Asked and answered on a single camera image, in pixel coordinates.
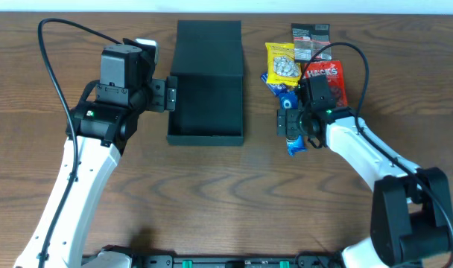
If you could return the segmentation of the blue Oreo cookie pack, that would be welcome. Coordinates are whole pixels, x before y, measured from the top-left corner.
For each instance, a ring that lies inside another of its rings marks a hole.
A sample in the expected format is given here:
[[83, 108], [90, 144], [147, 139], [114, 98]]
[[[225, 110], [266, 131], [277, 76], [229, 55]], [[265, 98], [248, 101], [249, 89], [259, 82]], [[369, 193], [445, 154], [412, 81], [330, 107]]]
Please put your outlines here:
[[[293, 92], [283, 92], [279, 94], [279, 106], [281, 109], [297, 109], [298, 98]], [[301, 135], [297, 138], [286, 138], [287, 150], [290, 156], [296, 153], [305, 152], [307, 148]]]

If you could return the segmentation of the dark green box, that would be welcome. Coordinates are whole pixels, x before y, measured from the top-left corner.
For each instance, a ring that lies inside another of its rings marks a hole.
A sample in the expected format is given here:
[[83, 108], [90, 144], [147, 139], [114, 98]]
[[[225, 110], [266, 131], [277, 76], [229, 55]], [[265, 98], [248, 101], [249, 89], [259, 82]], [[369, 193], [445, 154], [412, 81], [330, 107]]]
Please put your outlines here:
[[180, 20], [171, 66], [176, 108], [166, 139], [177, 146], [244, 143], [244, 54], [240, 21]]

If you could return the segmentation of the black snack packet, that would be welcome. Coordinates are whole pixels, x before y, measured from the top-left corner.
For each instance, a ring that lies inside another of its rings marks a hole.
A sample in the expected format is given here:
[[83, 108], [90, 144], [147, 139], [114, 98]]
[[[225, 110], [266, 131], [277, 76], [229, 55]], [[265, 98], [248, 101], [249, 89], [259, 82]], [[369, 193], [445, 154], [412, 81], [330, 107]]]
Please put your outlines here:
[[291, 25], [296, 62], [306, 63], [320, 49], [330, 44], [329, 27], [330, 24]]

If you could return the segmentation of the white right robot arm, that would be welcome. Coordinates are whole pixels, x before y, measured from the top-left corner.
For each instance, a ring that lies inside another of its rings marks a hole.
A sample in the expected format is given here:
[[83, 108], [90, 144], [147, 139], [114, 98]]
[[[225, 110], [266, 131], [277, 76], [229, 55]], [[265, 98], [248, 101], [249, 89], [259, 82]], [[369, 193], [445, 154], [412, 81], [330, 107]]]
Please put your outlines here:
[[370, 236], [346, 247], [341, 267], [419, 267], [449, 253], [453, 264], [453, 210], [447, 176], [423, 169], [385, 144], [358, 113], [337, 107], [326, 76], [303, 79], [296, 109], [279, 109], [280, 136], [305, 136], [316, 149], [329, 148], [360, 175], [373, 193]]

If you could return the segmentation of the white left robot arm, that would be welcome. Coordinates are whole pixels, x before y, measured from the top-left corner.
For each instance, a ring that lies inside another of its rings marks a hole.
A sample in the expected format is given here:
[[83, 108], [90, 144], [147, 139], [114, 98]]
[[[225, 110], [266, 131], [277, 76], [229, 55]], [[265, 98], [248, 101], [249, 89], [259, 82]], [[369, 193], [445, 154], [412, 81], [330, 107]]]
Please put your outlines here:
[[157, 42], [124, 39], [104, 47], [101, 75], [69, 111], [63, 160], [38, 226], [16, 267], [81, 267], [104, 187], [143, 112], [173, 112], [177, 78], [153, 78]]

